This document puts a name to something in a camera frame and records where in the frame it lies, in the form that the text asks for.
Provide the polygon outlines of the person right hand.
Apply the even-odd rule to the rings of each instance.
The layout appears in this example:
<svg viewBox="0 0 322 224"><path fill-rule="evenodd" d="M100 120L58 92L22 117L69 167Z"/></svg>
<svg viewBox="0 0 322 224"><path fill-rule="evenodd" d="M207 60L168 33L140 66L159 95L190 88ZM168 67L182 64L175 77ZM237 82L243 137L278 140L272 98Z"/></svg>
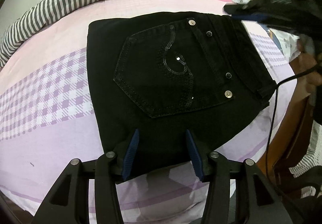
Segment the person right hand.
<svg viewBox="0 0 322 224"><path fill-rule="evenodd" d="M306 52L305 42L302 38L297 41L297 47L300 51L298 64L300 72L307 71L317 65L315 58ZM317 86L321 86L321 75L316 71L309 73L297 80L296 89L298 90L298 99L303 100L316 92Z"/></svg>

